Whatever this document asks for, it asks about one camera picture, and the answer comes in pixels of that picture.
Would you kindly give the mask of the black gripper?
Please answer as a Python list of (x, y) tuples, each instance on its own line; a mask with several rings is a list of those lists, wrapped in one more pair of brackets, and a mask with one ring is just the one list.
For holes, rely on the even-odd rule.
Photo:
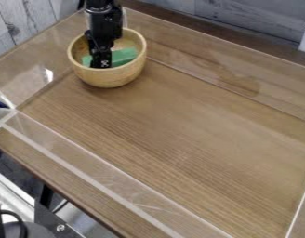
[(117, 0), (85, 0), (84, 9), (88, 30), (86, 39), (92, 42), (90, 67), (112, 67), (112, 50), (114, 41), (122, 35), (122, 10)]

